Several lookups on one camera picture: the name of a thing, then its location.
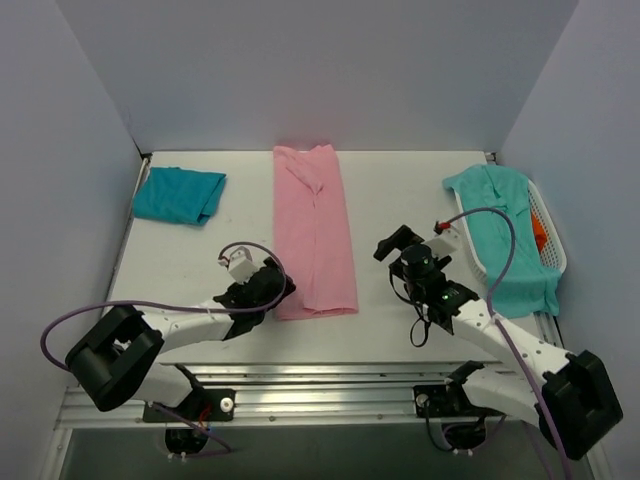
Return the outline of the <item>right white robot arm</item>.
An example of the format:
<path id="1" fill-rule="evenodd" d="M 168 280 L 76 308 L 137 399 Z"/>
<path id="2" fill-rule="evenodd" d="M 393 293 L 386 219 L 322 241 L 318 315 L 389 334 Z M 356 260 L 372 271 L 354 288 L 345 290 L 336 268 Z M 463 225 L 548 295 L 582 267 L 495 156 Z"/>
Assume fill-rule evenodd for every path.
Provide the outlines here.
<path id="1" fill-rule="evenodd" d="M 380 240 L 373 254 L 400 280 L 400 299 L 428 326 L 474 344 L 510 368 L 501 374 L 469 360 L 449 374 L 447 406 L 458 414 L 471 408 L 495 411 L 537 427 L 545 439 L 571 460 L 584 457 L 623 418 L 623 411 L 602 360 L 588 350 L 579 354 L 547 343 L 499 314 L 470 288 L 448 279 L 444 269 L 461 246 L 461 234 L 438 225 L 426 240 L 406 225 Z"/>

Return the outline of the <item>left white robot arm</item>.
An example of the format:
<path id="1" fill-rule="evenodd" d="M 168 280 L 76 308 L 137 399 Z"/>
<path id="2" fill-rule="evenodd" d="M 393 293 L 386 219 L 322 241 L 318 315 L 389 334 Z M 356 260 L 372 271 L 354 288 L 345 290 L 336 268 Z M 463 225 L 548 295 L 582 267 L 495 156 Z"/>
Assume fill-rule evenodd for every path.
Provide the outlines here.
<path id="1" fill-rule="evenodd" d="M 160 404 L 179 419 L 193 420 L 202 412 L 230 416 L 234 394 L 208 390 L 185 366 L 164 365 L 157 358 L 180 347 L 247 334 L 296 290 L 271 257 L 261 266 L 236 261 L 231 276 L 224 293 L 195 307 L 112 306 L 65 358 L 97 409 L 111 411 L 136 399 Z"/>

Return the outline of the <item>pink t-shirt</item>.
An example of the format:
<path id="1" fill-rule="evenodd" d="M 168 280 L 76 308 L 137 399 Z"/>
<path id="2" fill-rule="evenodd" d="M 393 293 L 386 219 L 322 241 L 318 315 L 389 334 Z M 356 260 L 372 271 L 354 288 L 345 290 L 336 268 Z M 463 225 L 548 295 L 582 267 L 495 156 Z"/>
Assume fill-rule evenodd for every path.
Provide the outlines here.
<path id="1" fill-rule="evenodd" d="M 275 253 L 296 290 L 280 320 L 355 314 L 355 266 L 338 156 L 330 145 L 273 149 Z"/>

